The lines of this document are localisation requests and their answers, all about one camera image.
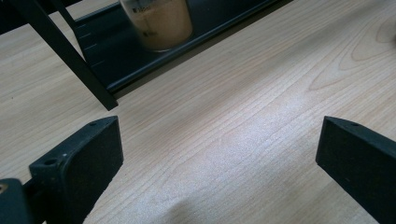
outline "black metal shelf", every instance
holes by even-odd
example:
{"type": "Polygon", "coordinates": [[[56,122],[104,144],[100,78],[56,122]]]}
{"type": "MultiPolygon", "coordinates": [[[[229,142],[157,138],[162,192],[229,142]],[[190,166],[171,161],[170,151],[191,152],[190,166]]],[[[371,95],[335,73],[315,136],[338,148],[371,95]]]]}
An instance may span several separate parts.
{"type": "Polygon", "coordinates": [[[292,0],[187,0],[193,34],[185,43],[165,52],[154,52],[142,47],[119,3],[74,21],[60,0],[50,1],[75,32],[85,62],[70,43],[65,42],[67,39],[50,18],[42,13],[36,0],[11,0],[11,3],[101,103],[111,109],[117,105],[115,93],[150,71],[255,12],[274,5],[275,2],[285,5],[292,0]]]}

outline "screw hole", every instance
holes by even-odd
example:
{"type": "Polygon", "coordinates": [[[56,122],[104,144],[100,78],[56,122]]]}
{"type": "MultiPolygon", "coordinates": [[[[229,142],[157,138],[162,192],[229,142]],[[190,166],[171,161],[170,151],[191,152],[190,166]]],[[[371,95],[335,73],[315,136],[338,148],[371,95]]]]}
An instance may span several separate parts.
{"type": "Polygon", "coordinates": [[[0,194],[6,191],[7,188],[8,188],[7,184],[0,184],[0,194]]]}
{"type": "Polygon", "coordinates": [[[44,162],[45,165],[52,165],[56,163],[56,159],[49,159],[44,162]]]}

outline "black plastic part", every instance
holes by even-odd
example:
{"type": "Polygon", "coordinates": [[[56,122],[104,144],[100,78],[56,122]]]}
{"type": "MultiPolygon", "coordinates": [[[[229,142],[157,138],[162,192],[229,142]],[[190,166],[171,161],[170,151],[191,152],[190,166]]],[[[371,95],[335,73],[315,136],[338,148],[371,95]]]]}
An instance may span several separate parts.
{"type": "Polygon", "coordinates": [[[394,141],[357,123],[325,117],[316,160],[379,223],[396,223],[394,141]]]}
{"type": "Polygon", "coordinates": [[[9,0],[9,2],[32,25],[106,109],[110,110],[118,105],[116,99],[95,77],[91,68],[36,0],[9,0]]]}
{"type": "Polygon", "coordinates": [[[0,223],[34,223],[34,218],[18,179],[0,180],[0,223]]]}
{"type": "Polygon", "coordinates": [[[44,191],[48,223],[82,223],[122,165],[118,120],[92,122],[29,168],[44,191]]]}
{"type": "Polygon", "coordinates": [[[122,162],[118,118],[91,122],[33,162],[23,188],[0,180],[0,223],[82,223],[122,162]]]}

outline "wood grain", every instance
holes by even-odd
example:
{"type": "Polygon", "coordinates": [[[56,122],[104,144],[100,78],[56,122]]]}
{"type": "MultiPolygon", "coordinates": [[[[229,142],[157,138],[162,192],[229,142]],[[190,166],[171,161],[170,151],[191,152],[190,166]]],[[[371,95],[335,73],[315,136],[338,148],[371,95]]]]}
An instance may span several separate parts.
{"type": "Polygon", "coordinates": [[[315,155],[325,115],[396,139],[395,1],[296,0],[110,112],[28,25],[0,51],[0,177],[25,182],[84,124],[120,117],[125,161],[86,223],[375,223],[315,155]]]}

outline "glass jar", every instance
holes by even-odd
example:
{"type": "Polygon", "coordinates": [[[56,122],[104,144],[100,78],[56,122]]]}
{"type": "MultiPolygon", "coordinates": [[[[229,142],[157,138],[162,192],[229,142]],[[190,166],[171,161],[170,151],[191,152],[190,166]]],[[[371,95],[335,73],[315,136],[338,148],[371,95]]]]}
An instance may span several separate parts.
{"type": "Polygon", "coordinates": [[[147,49],[168,50],[192,34],[186,0],[120,0],[147,49]]]}

